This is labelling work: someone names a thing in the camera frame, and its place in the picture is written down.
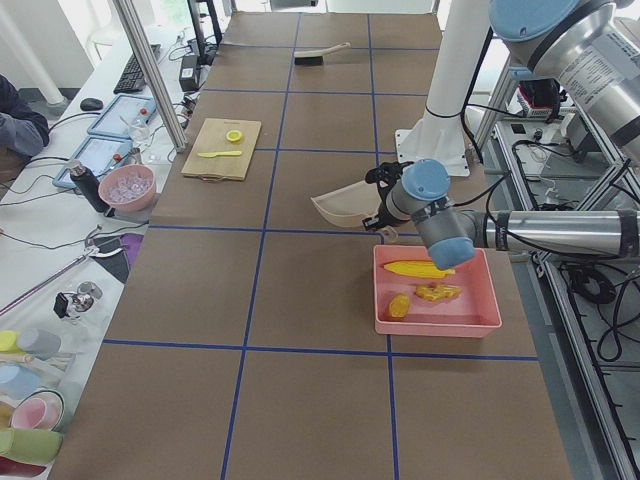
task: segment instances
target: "keyboard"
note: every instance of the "keyboard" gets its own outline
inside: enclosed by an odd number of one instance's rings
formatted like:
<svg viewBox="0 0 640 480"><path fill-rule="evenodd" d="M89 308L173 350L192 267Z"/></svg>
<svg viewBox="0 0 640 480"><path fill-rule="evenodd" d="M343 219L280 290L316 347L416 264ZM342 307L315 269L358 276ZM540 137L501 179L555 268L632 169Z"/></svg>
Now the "keyboard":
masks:
<svg viewBox="0 0 640 480"><path fill-rule="evenodd" d="M160 53L160 45L151 45L151 51L153 51L153 55L157 59ZM144 80L144 74L142 73L138 59L132 54L122 70L122 74L118 79L116 87L113 89L113 93L141 92L146 84L147 82Z"/></svg>

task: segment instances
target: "computer mouse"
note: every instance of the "computer mouse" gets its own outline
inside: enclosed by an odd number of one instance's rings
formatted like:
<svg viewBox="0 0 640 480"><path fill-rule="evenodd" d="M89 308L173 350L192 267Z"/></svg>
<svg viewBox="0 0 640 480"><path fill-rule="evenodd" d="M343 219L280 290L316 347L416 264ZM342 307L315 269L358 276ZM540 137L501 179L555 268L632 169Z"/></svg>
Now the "computer mouse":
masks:
<svg viewBox="0 0 640 480"><path fill-rule="evenodd" d="M85 98L80 102L80 110L83 112L93 112L95 110L101 110L104 107L104 103L99 98Z"/></svg>

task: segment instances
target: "pink tray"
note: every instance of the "pink tray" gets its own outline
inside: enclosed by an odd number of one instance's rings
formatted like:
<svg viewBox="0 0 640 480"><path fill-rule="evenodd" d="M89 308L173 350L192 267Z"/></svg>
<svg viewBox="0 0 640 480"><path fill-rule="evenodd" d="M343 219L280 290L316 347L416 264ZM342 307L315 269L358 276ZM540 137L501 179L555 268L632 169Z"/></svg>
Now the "pink tray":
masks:
<svg viewBox="0 0 640 480"><path fill-rule="evenodd" d="M422 246L377 245L373 249L373 282L376 332L391 335L482 338L502 325L487 257L476 249L473 260L456 267L455 275L442 280L397 275L383 265L397 260L430 260ZM462 292L455 298L429 302L414 294L415 287L431 282L455 285ZM411 299L402 321L385 321L393 297L404 293Z"/></svg>

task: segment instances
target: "white table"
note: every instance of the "white table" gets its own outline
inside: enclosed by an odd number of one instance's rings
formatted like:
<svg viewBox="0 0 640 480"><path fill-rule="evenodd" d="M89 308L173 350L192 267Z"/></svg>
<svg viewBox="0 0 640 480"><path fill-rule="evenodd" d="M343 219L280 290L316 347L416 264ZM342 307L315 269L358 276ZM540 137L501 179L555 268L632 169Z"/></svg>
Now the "white table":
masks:
<svg viewBox="0 0 640 480"><path fill-rule="evenodd" d="M178 31L157 27L147 30L149 41L162 45L159 68L174 103L180 102L183 98L178 84L180 61L170 61L168 58L168 53L179 46L176 44L177 34ZM114 97L113 87L130 55L131 48L127 38L123 36L110 49L61 118L81 112L80 102L87 97L99 98L106 106ZM147 86L140 94L151 96L149 87ZM94 119L95 116L81 116L57 126L51 132L51 143L38 157L69 158L85 139L86 129ZM162 125L162 119L156 115L150 123L151 130L160 125ZM151 146L143 152L143 162L156 173L158 192L162 191L171 167L167 157L170 153L169 158L173 157L172 149L173 145L166 129L161 128L156 133ZM153 164L149 164L150 157L157 157ZM30 164L14 182L12 190L17 192L26 190L39 175L54 177L63 164L63 161L46 159ZM56 246L83 239L98 224L103 227L103 232L135 226L130 222L105 218L95 212L84 197L71 191L22 205L9 205L59 191L61 189L54 187L51 179L41 178L25 194L8 192L0 201L0 228L6 234L22 240ZM143 226L127 231L143 234L145 229L146 227ZM0 308L71 262L83 251L82 242L56 250L47 250L0 236L0 272L2 272ZM104 292L102 299L84 313L82 320L76 325L61 321L53 312L57 292L75 291L79 283L87 280L96 283L102 289ZM71 414L66 416L67 419L72 417L78 404L123 287L96 262L85 260L0 317L0 330L21 331L29 327L43 328L62 337L61 351L77 354L75 361L66 370L57 387L65 398L67 413ZM0 400L14 405L17 403L5 396L0 396ZM46 478L47 475L48 470L37 478Z"/></svg>

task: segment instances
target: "brown table surface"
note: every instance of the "brown table surface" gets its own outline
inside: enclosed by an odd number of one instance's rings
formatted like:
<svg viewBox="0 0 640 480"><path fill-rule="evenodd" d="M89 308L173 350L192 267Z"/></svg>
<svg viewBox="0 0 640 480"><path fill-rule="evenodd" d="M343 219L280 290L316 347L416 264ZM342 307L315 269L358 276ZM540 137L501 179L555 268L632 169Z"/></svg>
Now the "brown table surface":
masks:
<svg viewBox="0 0 640 480"><path fill-rule="evenodd" d="M248 177L177 156L50 478L571 478L507 256L485 339L378 335L381 236L309 200L394 159L440 40L431 15L234 14L187 134L262 121ZM484 187L478 167L451 195Z"/></svg>

